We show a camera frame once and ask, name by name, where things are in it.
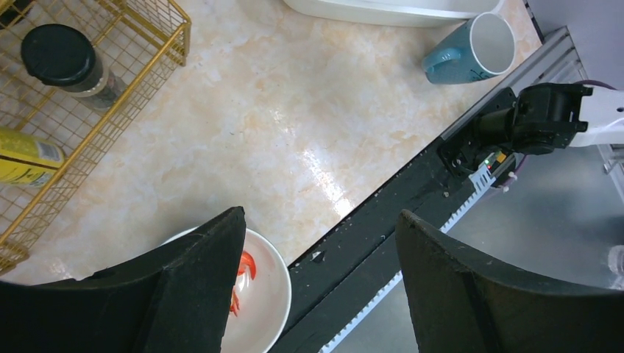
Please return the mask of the small yellow oil bottle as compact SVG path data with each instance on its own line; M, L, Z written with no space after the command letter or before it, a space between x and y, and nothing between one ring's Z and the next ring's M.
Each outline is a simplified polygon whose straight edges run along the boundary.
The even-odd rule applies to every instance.
M65 153L56 144L1 127L1 184L41 188L64 162Z

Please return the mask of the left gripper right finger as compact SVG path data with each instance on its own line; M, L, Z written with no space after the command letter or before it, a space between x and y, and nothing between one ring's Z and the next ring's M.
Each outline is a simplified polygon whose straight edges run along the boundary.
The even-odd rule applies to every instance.
M403 210L395 238L420 352L621 352L623 292L526 271Z

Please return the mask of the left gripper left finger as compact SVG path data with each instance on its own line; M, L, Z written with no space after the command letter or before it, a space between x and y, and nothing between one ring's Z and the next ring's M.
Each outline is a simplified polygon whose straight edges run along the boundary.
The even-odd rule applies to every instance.
M3 352L219 352L242 207L82 280L1 284Z

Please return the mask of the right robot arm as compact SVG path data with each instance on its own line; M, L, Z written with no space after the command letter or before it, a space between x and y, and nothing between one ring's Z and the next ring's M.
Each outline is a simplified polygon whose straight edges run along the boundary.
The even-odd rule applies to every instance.
M623 144L623 92L596 84L543 83L523 89L513 107L475 120L482 146L521 154Z

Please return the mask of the white bowl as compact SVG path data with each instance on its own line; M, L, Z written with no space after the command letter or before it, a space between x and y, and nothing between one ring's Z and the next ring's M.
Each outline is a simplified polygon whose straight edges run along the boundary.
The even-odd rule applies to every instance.
M166 352L268 352L281 336L291 309L288 267L277 248L264 236L246 229L244 249L255 259L254 280L237 280L240 311L229 313L219 349L184 348L175 343Z

